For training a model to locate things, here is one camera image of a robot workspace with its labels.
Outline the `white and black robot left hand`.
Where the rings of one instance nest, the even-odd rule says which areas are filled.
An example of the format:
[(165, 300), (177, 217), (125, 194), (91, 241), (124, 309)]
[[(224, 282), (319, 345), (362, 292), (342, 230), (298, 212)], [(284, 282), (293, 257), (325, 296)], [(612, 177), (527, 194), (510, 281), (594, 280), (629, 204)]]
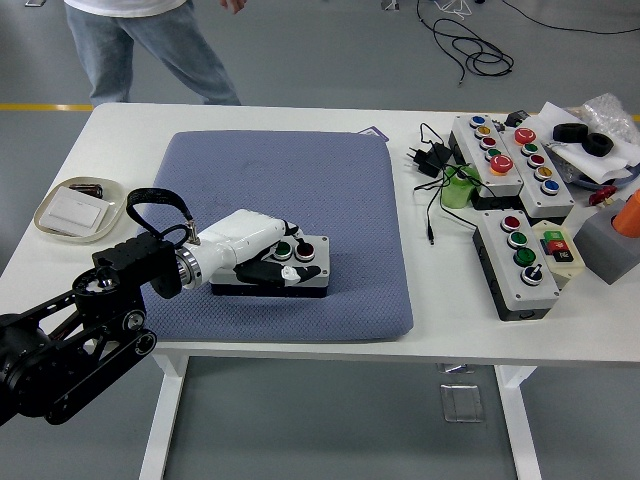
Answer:
[(329, 241), (306, 236), (295, 224), (240, 209), (219, 220), (176, 252), (181, 281), (190, 289), (281, 289), (328, 286)]

